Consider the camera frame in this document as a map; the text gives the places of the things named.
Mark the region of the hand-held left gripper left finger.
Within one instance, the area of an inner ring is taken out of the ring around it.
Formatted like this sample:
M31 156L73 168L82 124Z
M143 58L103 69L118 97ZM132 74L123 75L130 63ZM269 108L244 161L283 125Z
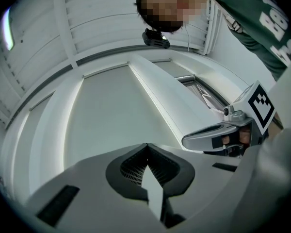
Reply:
M162 233L142 188L147 144L79 161L28 200L37 233Z

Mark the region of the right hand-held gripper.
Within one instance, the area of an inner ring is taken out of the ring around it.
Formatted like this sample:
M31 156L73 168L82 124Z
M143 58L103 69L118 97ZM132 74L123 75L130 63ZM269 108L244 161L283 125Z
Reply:
M248 86L236 100L224 108L224 121L183 136L182 145L188 150L217 152L233 145L224 145L222 138L242 127L250 128L249 146L264 141L275 108L262 84L256 81Z

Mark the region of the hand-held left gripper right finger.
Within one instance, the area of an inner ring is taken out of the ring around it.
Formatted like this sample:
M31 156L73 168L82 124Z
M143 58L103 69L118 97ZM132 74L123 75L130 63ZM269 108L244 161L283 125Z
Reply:
M191 218L223 190L240 160L149 144L147 166L154 189L152 205L160 206L160 221L167 228Z

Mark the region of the person's right hand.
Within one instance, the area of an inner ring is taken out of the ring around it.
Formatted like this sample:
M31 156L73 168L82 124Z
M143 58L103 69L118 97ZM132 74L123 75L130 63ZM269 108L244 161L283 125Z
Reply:
M251 139L251 130L249 126L241 127L238 131L222 136L222 143L224 146L231 146L237 148L239 156L242 156L248 148Z

